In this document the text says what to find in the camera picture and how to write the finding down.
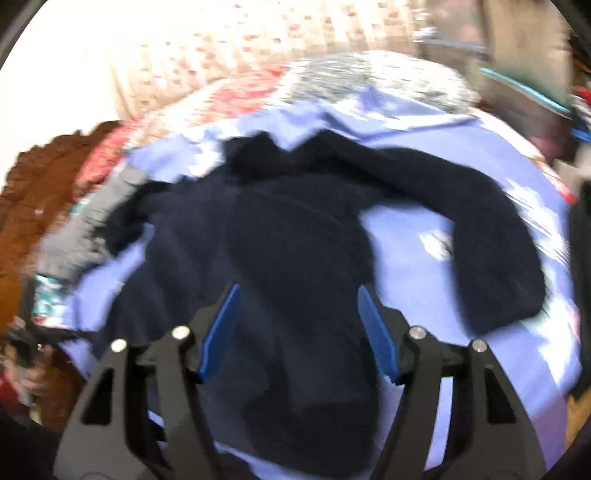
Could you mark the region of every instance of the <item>clothing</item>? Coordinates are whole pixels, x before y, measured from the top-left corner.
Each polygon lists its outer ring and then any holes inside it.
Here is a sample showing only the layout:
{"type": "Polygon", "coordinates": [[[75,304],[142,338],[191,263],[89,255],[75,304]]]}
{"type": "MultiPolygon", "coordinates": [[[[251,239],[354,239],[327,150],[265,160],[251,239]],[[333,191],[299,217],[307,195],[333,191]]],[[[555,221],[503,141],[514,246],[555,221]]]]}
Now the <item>clothing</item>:
{"type": "Polygon", "coordinates": [[[164,8],[128,0],[111,8],[109,72],[123,119],[269,64],[337,51],[417,52],[410,7],[391,1],[171,0],[164,8]]]}
{"type": "Polygon", "coordinates": [[[33,318],[38,322],[43,318],[44,326],[58,325],[64,314],[64,305],[70,289],[55,278],[35,275],[35,303],[33,318]]]}
{"type": "Polygon", "coordinates": [[[293,61],[277,91],[265,103],[284,106],[317,99],[338,102],[368,86],[450,113],[466,113],[479,100],[466,79],[449,67],[395,51],[375,50],[293,61]]]}
{"type": "Polygon", "coordinates": [[[509,125],[507,125],[503,120],[492,116],[489,113],[483,112],[482,110],[472,108],[470,109],[470,113],[474,116],[477,116],[482,120],[482,127],[496,134],[502,136],[505,140],[507,140],[516,150],[519,151],[522,155],[529,158],[535,165],[542,171],[544,177],[556,188],[556,191],[560,193],[560,195],[569,203],[574,203],[576,201],[575,195],[573,195],[570,188],[568,188],[560,175],[556,173],[556,171],[549,167],[542,152],[530,143],[529,140],[522,137],[519,133],[513,130],[509,125]]]}
{"type": "Polygon", "coordinates": [[[443,65],[391,51],[332,53],[277,63],[208,85],[179,102],[151,112],[147,127],[125,148],[181,133],[184,127],[237,118],[261,108],[300,100],[339,102],[368,86],[404,95],[450,113],[468,113],[479,96],[443,65]]]}
{"type": "Polygon", "coordinates": [[[130,197],[147,178],[145,172],[132,165],[114,175],[62,230],[43,238],[37,273],[72,286],[90,266],[102,263],[105,250],[96,230],[115,206],[130,197]]]}
{"type": "Polygon", "coordinates": [[[111,212],[99,236],[111,255],[116,257],[130,243],[139,239],[150,211],[166,200],[164,193],[169,187],[170,184],[165,181],[148,182],[111,212]]]}
{"type": "MultiPolygon", "coordinates": [[[[150,170],[156,180],[176,181],[181,175],[193,176],[223,162],[219,143],[228,138],[268,131],[281,148],[292,150],[319,129],[328,128],[372,148],[416,148],[474,167],[495,179],[518,206],[535,239],[544,264],[548,294],[540,315],[485,339],[524,403],[550,466],[564,451],[564,399],[580,369],[578,316],[572,302],[567,242],[562,238],[567,205],[530,160],[497,133],[483,128],[475,118],[404,130],[390,128],[390,123],[377,114],[397,116],[400,120],[407,115],[441,116],[442,112],[412,100],[367,90],[353,106],[335,108],[327,103],[303,102],[192,129],[185,134],[193,141],[180,135],[167,138],[135,150],[128,161],[150,170]]],[[[400,126],[406,122],[396,123],[400,126]]],[[[412,203],[377,206],[364,212],[360,220],[371,240],[376,289],[383,304],[400,309],[411,325],[425,326],[442,341],[467,345],[473,333],[466,329],[457,307],[450,255],[453,224],[412,203]]],[[[138,242],[117,259],[83,277],[67,299],[63,325],[92,330],[104,325],[111,302],[144,262],[145,245],[152,233],[152,226],[146,225],[138,242]]],[[[85,375],[93,371],[96,359],[89,353],[86,342],[68,343],[63,348],[85,375]]],[[[380,422],[374,437],[376,455],[384,444],[400,396],[399,388],[381,380],[380,422]]],[[[452,383],[444,379],[427,468],[437,466],[443,459],[451,399],[452,383]]],[[[217,443],[217,448],[239,455],[248,461],[258,477],[266,480],[309,478],[221,443],[217,443]]],[[[365,472],[359,477],[368,476],[365,472]]]]}
{"type": "Polygon", "coordinates": [[[573,104],[574,110],[582,120],[584,127],[587,129],[587,132],[589,132],[589,128],[591,127],[591,107],[586,100],[577,95],[571,95],[570,100],[573,104]]]}
{"type": "Polygon", "coordinates": [[[72,181],[91,149],[116,126],[105,122],[88,136],[76,132],[33,147],[8,173],[0,196],[0,327],[18,311],[20,271],[31,247],[71,201],[72,181]]]}
{"type": "MultiPolygon", "coordinates": [[[[115,338],[156,340],[228,282],[242,285],[235,353],[200,393],[218,441],[313,475],[367,465],[378,389],[355,293],[374,282],[374,261],[359,214],[388,191],[455,222],[457,292],[471,329],[486,333],[541,309],[530,234],[499,186],[474,169],[328,131],[290,153],[267,134],[238,138],[224,156],[225,166],[182,180],[165,200],[132,197],[154,237],[95,344],[100,357],[115,338]],[[248,386],[234,392],[241,374],[248,386]]],[[[120,222],[109,233],[130,237],[120,222]]]]}
{"type": "MultiPolygon", "coordinates": [[[[78,204],[85,202],[87,197],[84,197],[78,204]]],[[[72,214],[73,209],[76,208],[76,205],[72,206],[71,203],[64,205],[64,207],[59,211],[59,213],[54,217],[51,224],[47,227],[45,231],[45,235],[49,235],[50,233],[57,232],[61,230],[65,224],[70,221],[70,215],[72,214]]],[[[20,269],[20,274],[22,278],[34,278],[35,272],[37,271],[37,260],[39,259],[39,243],[33,245],[29,250],[29,254],[27,258],[23,262],[22,268],[20,269]]]]}
{"type": "Polygon", "coordinates": [[[569,213],[570,271],[574,281],[574,298],[581,315],[580,360],[583,371],[573,388],[575,399],[591,387],[591,183],[581,186],[579,202],[569,213]]]}
{"type": "Polygon", "coordinates": [[[109,177],[111,170],[121,161],[122,147],[144,124],[144,118],[125,122],[90,152],[74,180],[74,200],[79,200],[92,192],[109,177]]]}

